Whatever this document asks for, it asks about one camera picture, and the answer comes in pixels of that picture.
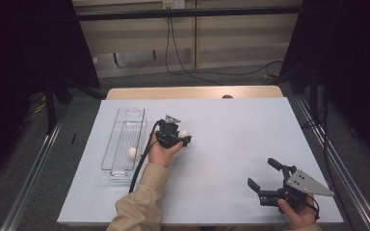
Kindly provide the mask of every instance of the clear plastic container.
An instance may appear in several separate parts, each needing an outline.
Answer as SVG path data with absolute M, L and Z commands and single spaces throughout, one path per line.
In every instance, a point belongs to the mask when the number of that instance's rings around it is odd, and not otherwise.
M 110 180 L 132 180 L 144 152 L 145 133 L 144 108 L 119 109 L 101 166 Z

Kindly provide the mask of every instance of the hand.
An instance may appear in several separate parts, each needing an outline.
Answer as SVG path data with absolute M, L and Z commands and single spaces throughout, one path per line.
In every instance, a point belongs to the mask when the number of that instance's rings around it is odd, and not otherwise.
M 151 139 L 151 149 L 148 153 L 148 161 L 158 166 L 167 167 L 173 155 L 175 155 L 183 146 L 183 142 L 177 143 L 171 148 L 165 148 L 157 141 L 155 133 L 152 135 Z
M 310 197 L 312 198 L 313 195 L 308 194 L 306 202 L 314 206 L 314 201 Z M 293 209 L 284 199 L 279 199 L 277 203 L 284 214 L 287 215 L 291 229 L 301 229 L 315 223 L 314 210 L 305 204 L 297 209 Z

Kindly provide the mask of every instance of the metal rail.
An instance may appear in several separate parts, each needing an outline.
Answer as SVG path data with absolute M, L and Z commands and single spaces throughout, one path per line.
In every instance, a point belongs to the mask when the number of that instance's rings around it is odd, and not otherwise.
M 106 13 L 77 13 L 76 15 L 25 15 L 27 19 L 55 19 L 71 21 L 98 21 L 119 19 L 144 19 L 168 17 L 196 16 L 231 16 L 231 15 L 261 15 L 261 14 L 291 14 L 291 13 L 321 13 L 327 6 L 302 7 L 257 7 L 257 8 L 218 8 L 218 9 L 184 9 L 184 10 L 154 10 L 136 12 L 106 12 Z
M 60 128 L 63 124 L 63 121 L 66 117 L 66 110 L 67 108 L 61 111 L 61 116 L 58 122 L 56 123 L 55 127 L 53 128 L 52 132 L 46 135 L 46 138 L 43 142 L 43 145 L 40 149 L 38 157 L 35 160 L 35 163 L 32 166 L 32 169 L 29 172 L 28 177 L 26 178 L 22 189 L 20 190 L 19 194 L 17 195 L 16 201 L 13 203 L 10 211 L 8 212 L 0 231 L 14 231 L 19 224 L 22 215 L 26 209 L 26 206 L 29 202 L 29 199 L 32 196 L 34 191 L 34 187 L 38 182 L 40 172 L 43 169 L 44 163 L 50 153 L 50 150 L 55 142 L 57 135 L 59 134 Z
M 309 110 L 309 105 L 302 97 L 298 97 L 299 105 L 308 121 L 313 121 L 312 116 Z M 321 126 L 315 126 L 313 122 L 310 125 L 312 130 L 317 137 L 318 141 L 322 146 L 324 146 L 324 137 L 325 131 Z M 341 161 L 337 151 L 332 146 L 332 143 L 328 140 L 326 145 L 329 161 L 334 168 L 336 174 L 338 175 L 341 183 L 343 184 L 347 194 L 353 200 L 354 205 L 356 206 L 361 218 L 363 219 L 365 225 L 370 230 L 370 203 L 365 198 L 361 190 L 359 189 L 357 183 L 354 181 L 350 172 L 345 167 L 344 163 Z

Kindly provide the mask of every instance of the white table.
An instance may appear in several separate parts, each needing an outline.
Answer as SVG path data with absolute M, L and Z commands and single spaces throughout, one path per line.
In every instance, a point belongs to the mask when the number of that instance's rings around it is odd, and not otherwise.
M 282 186 L 272 157 L 301 168 L 327 185 L 286 98 L 165 99 L 102 101 L 86 149 L 58 222 L 107 225 L 128 185 L 111 183 L 100 169 L 118 108 L 144 107 L 148 131 L 166 114 L 182 120 L 193 136 L 175 156 L 163 200 L 165 225 L 278 224 L 287 219 L 275 207 L 259 205 L 248 177 L 263 190 Z M 331 197 L 316 196 L 320 223 L 343 222 Z

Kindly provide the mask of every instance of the sleeve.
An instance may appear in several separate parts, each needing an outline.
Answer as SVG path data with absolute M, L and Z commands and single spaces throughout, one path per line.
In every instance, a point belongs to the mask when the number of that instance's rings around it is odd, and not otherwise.
M 118 215 L 107 231 L 160 230 L 161 197 L 169 174 L 167 168 L 148 163 L 135 191 L 116 202 Z
M 286 231 L 322 231 L 320 225 L 314 223 L 310 226 L 301 229 L 286 229 Z

